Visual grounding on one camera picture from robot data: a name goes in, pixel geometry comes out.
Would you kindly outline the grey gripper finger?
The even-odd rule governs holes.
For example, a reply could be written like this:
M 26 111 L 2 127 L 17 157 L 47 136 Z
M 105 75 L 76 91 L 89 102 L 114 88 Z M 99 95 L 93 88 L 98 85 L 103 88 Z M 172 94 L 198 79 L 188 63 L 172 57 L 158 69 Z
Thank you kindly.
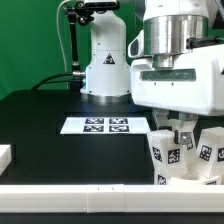
M 193 113 L 180 112 L 178 121 L 179 124 L 174 129 L 174 142 L 176 144 L 190 144 L 198 116 Z
M 168 122 L 169 111 L 165 109 L 154 108 L 152 116 L 157 130 L 172 130 Z

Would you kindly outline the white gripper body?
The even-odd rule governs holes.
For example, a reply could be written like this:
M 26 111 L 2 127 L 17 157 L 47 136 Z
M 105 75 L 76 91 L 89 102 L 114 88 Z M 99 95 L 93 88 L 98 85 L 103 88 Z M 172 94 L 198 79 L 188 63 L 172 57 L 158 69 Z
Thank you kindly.
M 224 44 L 179 55 L 173 68 L 143 58 L 144 31 L 129 44 L 131 95 L 136 105 L 206 116 L 224 115 Z

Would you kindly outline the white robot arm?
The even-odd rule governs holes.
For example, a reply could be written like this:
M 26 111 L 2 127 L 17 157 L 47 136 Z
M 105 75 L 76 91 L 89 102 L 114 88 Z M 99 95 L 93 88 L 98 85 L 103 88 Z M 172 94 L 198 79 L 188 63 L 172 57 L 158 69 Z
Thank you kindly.
M 137 0 L 143 29 L 130 44 L 108 7 L 115 2 L 84 0 L 94 21 L 81 93 L 101 102 L 130 96 L 153 109 L 158 128 L 170 111 L 224 115 L 224 39 L 208 35 L 220 0 Z

